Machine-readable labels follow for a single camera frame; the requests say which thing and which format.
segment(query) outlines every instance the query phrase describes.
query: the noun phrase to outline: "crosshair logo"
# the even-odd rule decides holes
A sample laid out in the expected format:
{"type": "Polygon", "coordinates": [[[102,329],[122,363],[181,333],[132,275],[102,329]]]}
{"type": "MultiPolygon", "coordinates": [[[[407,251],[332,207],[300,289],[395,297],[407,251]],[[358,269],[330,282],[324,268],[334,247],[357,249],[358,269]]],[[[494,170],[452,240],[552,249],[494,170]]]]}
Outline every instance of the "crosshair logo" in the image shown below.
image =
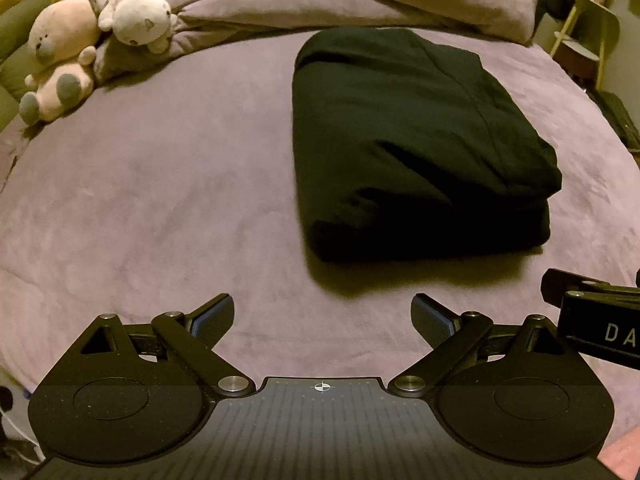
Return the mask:
{"type": "Polygon", "coordinates": [[[335,388],[335,386],[329,386],[327,383],[323,381],[321,383],[316,384],[314,388],[319,392],[326,392],[329,388],[335,388]]]}

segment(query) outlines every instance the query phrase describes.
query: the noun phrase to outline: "folded black garment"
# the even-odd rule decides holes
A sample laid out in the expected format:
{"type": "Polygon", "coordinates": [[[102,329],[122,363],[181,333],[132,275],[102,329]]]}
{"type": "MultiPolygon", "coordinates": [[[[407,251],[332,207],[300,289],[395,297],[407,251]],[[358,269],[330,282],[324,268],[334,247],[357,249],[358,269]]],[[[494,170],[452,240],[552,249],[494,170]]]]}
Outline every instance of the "folded black garment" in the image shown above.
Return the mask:
{"type": "Polygon", "coordinates": [[[403,28],[332,28],[300,50],[292,98],[300,218],[321,260],[548,240],[556,152],[478,55],[403,28]]]}

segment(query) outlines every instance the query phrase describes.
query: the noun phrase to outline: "mattress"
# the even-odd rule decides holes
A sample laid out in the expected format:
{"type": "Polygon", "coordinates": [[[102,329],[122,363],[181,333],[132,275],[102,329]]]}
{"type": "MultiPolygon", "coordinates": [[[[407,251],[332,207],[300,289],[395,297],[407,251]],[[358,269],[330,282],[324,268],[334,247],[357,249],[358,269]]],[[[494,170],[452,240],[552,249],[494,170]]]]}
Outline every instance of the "mattress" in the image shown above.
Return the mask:
{"type": "MultiPolygon", "coordinates": [[[[294,60],[314,32],[224,44],[97,89],[23,150],[0,193],[0,366],[33,390],[95,316],[149,322],[227,292],[236,321],[216,352],[256,383],[386,383],[430,350],[411,325],[418,292],[519,324],[557,320],[539,292],[549,267],[631,285],[640,172],[597,106],[535,45],[413,30],[479,54],[555,148],[563,186],[541,249],[321,263],[301,234],[291,145],[294,60]]],[[[640,374],[588,361],[616,404],[612,441],[640,424],[640,374]]]]}

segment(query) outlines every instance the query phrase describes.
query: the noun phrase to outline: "person's hand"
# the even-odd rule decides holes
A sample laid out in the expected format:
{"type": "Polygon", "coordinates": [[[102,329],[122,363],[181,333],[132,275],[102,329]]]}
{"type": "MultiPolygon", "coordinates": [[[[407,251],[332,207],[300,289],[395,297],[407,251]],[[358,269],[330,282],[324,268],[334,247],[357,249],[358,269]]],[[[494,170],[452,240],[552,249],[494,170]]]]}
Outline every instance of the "person's hand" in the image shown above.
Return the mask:
{"type": "Polygon", "coordinates": [[[598,459],[623,480],[636,480],[640,469],[640,426],[603,449],[598,459]]]}

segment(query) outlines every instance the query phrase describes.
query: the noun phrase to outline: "plush toy nose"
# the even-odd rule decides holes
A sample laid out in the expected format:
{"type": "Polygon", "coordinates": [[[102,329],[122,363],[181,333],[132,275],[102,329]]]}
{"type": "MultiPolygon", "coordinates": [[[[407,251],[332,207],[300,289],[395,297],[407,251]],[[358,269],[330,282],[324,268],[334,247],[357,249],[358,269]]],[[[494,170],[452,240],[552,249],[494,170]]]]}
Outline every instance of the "plush toy nose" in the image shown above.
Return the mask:
{"type": "Polygon", "coordinates": [[[39,62],[46,62],[54,56],[53,42],[45,38],[36,44],[36,58],[39,62]]]}

